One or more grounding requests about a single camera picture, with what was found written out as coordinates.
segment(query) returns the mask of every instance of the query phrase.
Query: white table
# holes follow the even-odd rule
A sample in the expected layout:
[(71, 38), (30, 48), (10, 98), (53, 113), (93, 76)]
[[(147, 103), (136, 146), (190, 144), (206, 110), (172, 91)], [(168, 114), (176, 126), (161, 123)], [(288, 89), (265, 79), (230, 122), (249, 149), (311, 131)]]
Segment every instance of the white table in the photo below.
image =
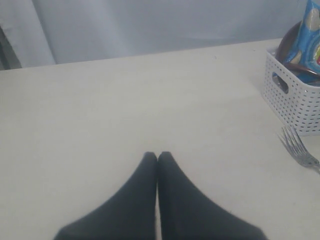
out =
[[(286, 152), (261, 97), (265, 49), (279, 42), (0, 71), (0, 239), (52, 240), (145, 151), (171, 151), (270, 240), (318, 240), (320, 176)], [(319, 136), (303, 141), (320, 156)]]

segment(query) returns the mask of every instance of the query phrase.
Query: perforated basket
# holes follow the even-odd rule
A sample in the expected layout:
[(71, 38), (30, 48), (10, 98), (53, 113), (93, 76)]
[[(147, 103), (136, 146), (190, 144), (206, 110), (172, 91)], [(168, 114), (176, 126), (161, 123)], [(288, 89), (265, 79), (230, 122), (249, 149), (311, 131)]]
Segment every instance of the perforated basket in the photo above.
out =
[(275, 59), (275, 52), (266, 54), (263, 98), (300, 136), (320, 135), (320, 87), (303, 83)]

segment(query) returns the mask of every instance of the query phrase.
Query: fork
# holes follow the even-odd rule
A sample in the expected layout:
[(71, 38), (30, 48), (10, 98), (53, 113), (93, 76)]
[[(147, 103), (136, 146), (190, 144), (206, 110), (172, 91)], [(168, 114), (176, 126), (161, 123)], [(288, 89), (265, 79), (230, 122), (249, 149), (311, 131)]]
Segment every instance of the fork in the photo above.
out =
[(296, 129), (293, 126), (284, 126), (281, 130), (282, 135), (279, 138), (289, 154), (301, 166), (313, 168), (320, 174), (319, 160), (308, 152)]

